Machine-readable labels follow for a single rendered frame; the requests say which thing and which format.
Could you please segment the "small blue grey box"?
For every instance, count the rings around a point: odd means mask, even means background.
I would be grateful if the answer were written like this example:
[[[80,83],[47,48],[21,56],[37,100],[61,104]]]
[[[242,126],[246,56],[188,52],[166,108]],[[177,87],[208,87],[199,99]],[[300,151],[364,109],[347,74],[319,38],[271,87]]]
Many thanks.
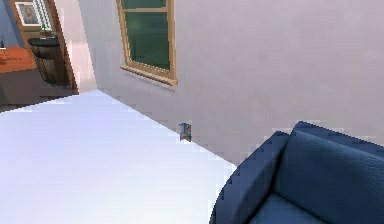
[[[187,123],[180,124],[180,140],[191,141],[191,125]]]

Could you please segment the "blue sofa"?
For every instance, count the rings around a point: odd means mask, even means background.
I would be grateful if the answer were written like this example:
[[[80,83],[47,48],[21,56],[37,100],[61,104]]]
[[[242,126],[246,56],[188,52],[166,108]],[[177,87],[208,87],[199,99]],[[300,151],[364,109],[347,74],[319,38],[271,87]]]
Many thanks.
[[[307,122],[230,176],[209,224],[384,224],[384,147]]]

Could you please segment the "framed portrait picture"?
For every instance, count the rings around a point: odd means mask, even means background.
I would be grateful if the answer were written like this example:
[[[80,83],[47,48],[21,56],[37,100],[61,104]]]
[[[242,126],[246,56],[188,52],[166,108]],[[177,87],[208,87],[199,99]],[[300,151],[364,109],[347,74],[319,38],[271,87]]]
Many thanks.
[[[37,7],[34,2],[16,2],[15,6],[23,26],[41,26],[41,20],[38,16]]]

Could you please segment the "wooden framed window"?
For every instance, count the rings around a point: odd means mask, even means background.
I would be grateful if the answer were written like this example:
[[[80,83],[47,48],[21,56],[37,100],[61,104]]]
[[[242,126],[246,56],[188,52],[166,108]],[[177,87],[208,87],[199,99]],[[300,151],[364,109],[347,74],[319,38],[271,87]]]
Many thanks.
[[[176,86],[175,0],[116,0],[125,64],[121,69]]]

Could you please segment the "orange wooden table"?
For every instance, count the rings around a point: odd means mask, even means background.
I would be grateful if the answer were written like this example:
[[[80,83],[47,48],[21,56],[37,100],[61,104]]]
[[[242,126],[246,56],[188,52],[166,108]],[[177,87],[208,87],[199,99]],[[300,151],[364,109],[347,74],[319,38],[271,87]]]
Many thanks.
[[[0,73],[35,69],[34,59],[20,46],[0,48]]]

